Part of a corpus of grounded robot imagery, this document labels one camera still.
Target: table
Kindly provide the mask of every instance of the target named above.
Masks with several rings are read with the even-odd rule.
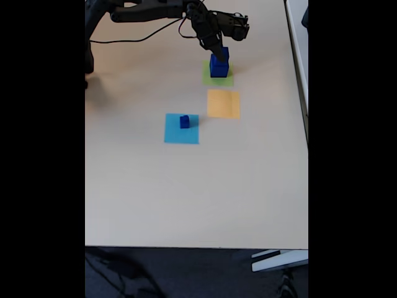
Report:
[[[85,242],[97,246],[308,248],[308,147],[282,0],[205,1],[249,16],[224,38],[241,118],[207,117],[210,52],[172,25],[141,43],[92,44],[86,90]],[[172,20],[114,24],[139,39]],[[194,34],[186,22],[182,31]],[[166,113],[200,115],[200,144],[164,143]]]

